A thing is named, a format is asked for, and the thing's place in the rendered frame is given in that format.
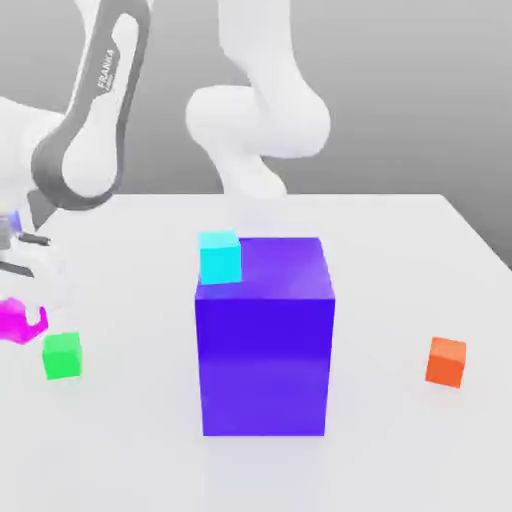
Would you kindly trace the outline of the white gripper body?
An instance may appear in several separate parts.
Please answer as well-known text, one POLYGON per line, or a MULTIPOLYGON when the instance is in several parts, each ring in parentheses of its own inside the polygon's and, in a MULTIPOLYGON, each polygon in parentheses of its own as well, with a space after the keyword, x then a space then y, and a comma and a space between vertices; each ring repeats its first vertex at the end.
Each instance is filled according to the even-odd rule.
POLYGON ((16 298, 28 309, 44 307, 48 313, 62 308, 70 284, 59 245, 12 240, 0 250, 0 300, 16 298))

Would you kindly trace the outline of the small green cube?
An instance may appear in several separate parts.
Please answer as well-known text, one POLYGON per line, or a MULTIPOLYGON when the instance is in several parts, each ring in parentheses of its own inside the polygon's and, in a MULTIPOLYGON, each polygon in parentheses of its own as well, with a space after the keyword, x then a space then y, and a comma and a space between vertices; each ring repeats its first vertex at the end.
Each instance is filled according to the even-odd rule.
POLYGON ((82 374, 82 346, 78 331, 47 335, 42 360, 48 380, 78 377, 82 374))

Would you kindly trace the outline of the small cyan cube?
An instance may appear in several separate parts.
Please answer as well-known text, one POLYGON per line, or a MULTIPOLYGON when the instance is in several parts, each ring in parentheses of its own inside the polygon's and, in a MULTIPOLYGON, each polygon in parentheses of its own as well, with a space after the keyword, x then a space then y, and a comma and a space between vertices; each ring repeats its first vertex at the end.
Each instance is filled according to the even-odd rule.
POLYGON ((199 273, 202 285, 242 280, 241 244, 232 230, 198 234, 199 273))

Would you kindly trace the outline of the small magenta cube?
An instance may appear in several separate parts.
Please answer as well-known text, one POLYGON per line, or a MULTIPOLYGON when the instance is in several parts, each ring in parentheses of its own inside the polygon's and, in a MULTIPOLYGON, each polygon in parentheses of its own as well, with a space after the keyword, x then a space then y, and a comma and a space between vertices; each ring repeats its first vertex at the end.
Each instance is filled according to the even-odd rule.
POLYGON ((26 318, 25 305, 15 298, 0 301, 0 340, 26 345, 48 329, 44 307, 39 308, 40 319, 31 325, 26 318))

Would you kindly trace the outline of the small orange cube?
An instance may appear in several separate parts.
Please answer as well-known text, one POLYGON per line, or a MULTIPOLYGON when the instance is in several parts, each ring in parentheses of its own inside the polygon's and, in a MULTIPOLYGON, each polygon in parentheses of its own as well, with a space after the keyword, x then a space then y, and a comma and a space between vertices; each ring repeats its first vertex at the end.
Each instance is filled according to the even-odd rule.
POLYGON ((459 389, 464 375, 466 354, 465 342, 433 337, 425 381, 459 389))

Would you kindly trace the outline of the large purple box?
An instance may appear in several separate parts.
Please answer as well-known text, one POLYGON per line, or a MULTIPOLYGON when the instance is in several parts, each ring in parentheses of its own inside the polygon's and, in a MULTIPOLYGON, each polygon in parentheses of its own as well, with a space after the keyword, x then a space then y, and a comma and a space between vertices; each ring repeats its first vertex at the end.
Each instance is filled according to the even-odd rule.
POLYGON ((325 433, 336 298, 317 237, 244 238, 238 283, 198 284, 206 436, 325 433))

